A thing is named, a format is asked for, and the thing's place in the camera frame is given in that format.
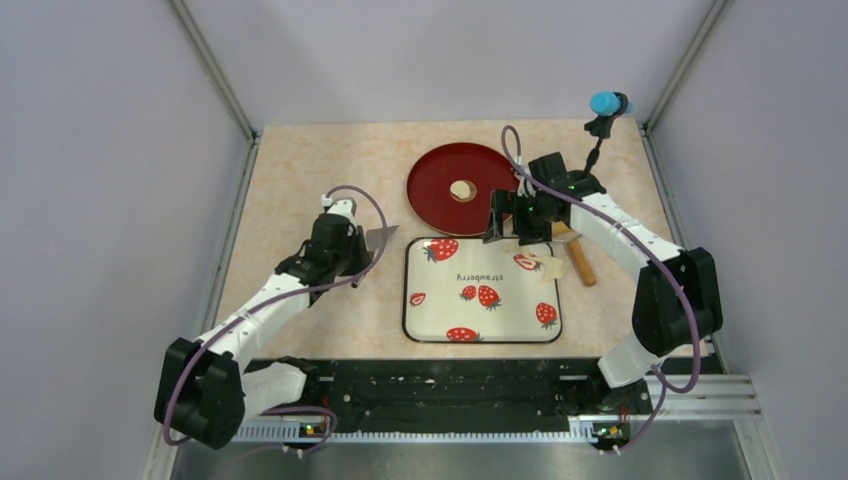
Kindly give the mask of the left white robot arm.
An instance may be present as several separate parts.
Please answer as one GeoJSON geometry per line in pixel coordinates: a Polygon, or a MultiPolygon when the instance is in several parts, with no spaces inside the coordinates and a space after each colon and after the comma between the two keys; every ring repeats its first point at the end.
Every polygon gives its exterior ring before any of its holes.
{"type": "Polygon", "coordinates": [[[245,304],[196,339],[178,338],[166,349],[154,418],[167,444],[195,440],[220,449],[244,421],[274,407],[303,414],[319,404],[321,388],[307,367],[294,360],[251,364],[289,320],[373,265],[355,200],[325,196],[322,207],[310,237],[245,304]]]}

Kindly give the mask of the red round lacquer plate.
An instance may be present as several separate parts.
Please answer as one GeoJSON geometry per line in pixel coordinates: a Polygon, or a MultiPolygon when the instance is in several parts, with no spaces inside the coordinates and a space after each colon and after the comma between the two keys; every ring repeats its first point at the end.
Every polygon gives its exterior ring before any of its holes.
{"type": "Polygon", "coordinates": [[[518,180],[503,154],[477,143],[449,143],[422,155],[406,182],[408,202],[430,228],[449,235],[482,235],[491,193],[514,190],[518,180]]]}

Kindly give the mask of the metal dough scraper wooden handle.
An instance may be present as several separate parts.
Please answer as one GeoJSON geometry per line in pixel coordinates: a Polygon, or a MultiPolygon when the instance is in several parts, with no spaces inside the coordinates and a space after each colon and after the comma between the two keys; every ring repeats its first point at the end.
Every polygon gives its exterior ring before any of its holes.
{"type": "Polygon", "coordinates": [[[374,263],[377,253],[386,247],[388,240],[397,229],[398,225],[370,230],[358,228],[354,237],[353,257],[347,270],[347,274],[352,278],[352,288],[359,287],[365,276],[364,271],[374,263]]]}

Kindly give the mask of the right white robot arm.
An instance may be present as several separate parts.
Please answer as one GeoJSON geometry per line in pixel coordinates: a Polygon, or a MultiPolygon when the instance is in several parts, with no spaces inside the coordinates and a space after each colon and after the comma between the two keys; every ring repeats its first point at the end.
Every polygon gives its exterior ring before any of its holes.
{"type": "Polygon", "coordinates": [[[601,247],[635,283],[631,331],[598,360],[599,376],[586,385],[589,404],[614,411],[626,400],[626,386],[649,373],[673,392],[691,391],[701,374],[701,344],[723,322],[713,256],[658,236],[594,175],[567,170],[557,152],[527,165],[507,160],[518,186],[492,192],[485,241],[503,237],[504,214],[513,218],[513,236],[529,244],[551,241],[553,224],[561,222],[601,247]]]}

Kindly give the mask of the strawberry print rectangular tray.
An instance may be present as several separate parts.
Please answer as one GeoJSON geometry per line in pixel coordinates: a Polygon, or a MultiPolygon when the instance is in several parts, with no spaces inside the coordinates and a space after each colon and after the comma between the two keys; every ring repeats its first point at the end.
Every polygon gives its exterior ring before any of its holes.
{"type": "Polygon", "coordinates": [[[476,238],[412,241],[405,252],[402,328],[421,343],[547,344],[564,330],[557,281],[542,283],[549,244],[507,255],[476,238]]]}

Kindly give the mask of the white dough lump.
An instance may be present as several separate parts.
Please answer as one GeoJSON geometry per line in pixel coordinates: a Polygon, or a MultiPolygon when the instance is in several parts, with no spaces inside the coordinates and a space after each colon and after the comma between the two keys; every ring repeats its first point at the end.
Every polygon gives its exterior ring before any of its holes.
{"type": "Polygon", "coordinates": [[[457,180],[451,183],[449,193],[453,200],[459,203],[468,203],[477,196],[477,187],[468,180],[457,180]]]}

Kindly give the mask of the wooden dough roller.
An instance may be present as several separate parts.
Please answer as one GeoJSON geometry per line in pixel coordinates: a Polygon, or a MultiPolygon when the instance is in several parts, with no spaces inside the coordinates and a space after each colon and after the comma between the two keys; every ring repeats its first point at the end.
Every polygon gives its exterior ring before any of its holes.
{"type": "Polygon", "coordinates": [[[582,284],[586,287],[595,286],[597,277],[579,241],[580,234],[564,223],[557,222],[552,225],[552,235],[555,240],[565,244],[567,255],[582,284]]]}

